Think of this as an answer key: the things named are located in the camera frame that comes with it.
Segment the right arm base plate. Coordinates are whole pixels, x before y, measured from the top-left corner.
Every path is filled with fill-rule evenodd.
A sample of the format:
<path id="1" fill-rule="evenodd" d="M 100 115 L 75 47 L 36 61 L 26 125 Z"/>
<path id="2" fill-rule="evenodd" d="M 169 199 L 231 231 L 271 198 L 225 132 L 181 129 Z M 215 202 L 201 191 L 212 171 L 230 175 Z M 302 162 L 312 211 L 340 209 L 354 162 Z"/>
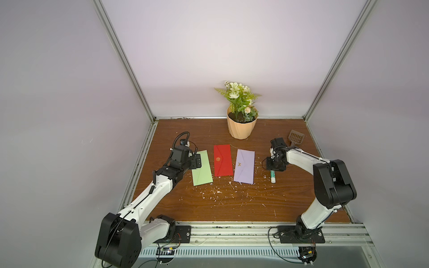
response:
<path id="1" fill-rule="evenodd" d="M 280 239 L 281 243 L 323 244 L 326 242 L 321 227 L 307 230 L 301 226 L 277 226 L 275 236 Z"/>

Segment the white green glue stick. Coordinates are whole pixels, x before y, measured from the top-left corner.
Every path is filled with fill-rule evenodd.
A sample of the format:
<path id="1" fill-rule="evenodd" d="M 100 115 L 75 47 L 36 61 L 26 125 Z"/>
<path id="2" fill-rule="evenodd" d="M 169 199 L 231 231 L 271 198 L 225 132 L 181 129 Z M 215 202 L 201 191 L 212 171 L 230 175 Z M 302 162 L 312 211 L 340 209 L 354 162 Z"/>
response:
<path id="1" fill-rule="evenodd" d="M 270 171 L 270 181 L 273 184 L 276 183 L 275 171 L 273 170 Z"/>

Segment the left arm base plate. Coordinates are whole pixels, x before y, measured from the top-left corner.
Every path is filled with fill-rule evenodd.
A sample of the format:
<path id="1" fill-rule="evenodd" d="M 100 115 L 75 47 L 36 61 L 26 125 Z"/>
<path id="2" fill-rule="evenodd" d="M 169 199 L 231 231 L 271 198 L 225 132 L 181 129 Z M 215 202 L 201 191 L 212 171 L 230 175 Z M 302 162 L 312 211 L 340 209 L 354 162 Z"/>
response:
<path id="1" fill-rule="evenodd" d="M 175 227 L 174 231 L 170 231 L 168 235 L 163 238 L 155 241 L 155 243 L 159 244 L 179 244 L 179 243 L 190 243 L 191 240 L 191 231 L 192 227 L 189 225 L 178 225 Z"/>

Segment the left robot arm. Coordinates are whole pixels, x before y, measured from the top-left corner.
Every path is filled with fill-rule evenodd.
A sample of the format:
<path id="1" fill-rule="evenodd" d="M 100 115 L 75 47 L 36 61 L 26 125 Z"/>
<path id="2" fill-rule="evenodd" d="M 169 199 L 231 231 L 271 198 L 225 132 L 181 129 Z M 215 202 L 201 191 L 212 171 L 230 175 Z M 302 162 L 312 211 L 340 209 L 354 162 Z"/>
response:
<path id="1" fill-rule="evenodd" d="M 149 223 L 146 219 L 158 203 L 183 179 L 184 174 L 202 167 L 202 157 L 188 145 L 171 150 L 166 164 L 153 172 L 146 189 L 128 206 L 116 214 L 108 213 L 101 222 L 95 257 L 103 264 L 130 268 L 142 249 L 154 242 L 171 239 L 175 220 L 160 215 Z"/>

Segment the green envelope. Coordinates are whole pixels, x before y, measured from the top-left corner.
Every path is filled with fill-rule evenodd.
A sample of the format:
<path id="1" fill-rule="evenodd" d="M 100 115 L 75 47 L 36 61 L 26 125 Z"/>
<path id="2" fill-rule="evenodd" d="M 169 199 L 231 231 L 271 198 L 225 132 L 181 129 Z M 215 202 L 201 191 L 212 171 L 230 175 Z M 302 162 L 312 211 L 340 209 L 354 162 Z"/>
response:
<path id="1" fill-rule="evenodd" d="M 193 185 L 199 186 L 212 183 L 213 177 L 207 150 L 200 151 L 197 156 L 201 157 L 202 166 L 192 170 Z"/>

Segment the red envelope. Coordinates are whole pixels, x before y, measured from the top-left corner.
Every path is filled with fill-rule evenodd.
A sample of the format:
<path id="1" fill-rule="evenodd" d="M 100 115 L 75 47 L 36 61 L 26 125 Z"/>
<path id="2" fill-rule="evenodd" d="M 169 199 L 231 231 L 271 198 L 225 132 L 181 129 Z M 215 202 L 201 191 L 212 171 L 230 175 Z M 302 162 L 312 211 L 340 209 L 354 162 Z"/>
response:
<path id="1" fill-rule="evenodd" d="M 214 145 L 214 175 L 215 176 L 232 176 L 232 157 L 230 145 Z"/>

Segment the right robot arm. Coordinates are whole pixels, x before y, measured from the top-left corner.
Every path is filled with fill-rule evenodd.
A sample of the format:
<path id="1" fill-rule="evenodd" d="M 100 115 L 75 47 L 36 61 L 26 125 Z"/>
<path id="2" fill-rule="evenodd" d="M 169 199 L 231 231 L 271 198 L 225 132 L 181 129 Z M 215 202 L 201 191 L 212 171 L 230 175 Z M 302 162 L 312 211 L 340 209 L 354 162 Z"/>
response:
<path id="1" fill-rule="evenodd" d="M 296 222 L 296 237 L 303 239 L 319 231 L 322 224 L 341 207 L 356 199 L 357 191 L 342 160 L 328 160 L 287 146 L 282 138 L 271 140 L 271 155 L 266 167 L 284 172 L 288 165 L 295 165 L 313 176 L 315 200 Z"/>

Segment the purple envelope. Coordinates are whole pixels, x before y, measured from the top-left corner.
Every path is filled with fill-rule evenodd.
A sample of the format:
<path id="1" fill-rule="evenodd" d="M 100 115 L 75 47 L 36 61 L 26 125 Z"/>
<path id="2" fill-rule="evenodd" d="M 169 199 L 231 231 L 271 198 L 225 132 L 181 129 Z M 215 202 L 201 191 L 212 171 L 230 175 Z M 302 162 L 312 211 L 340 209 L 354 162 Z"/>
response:
<path id="1" fill-rule="evenodd" d="M 254 184 L 255 152 L 238 149 L 233 180 L 238 183 Z"/>

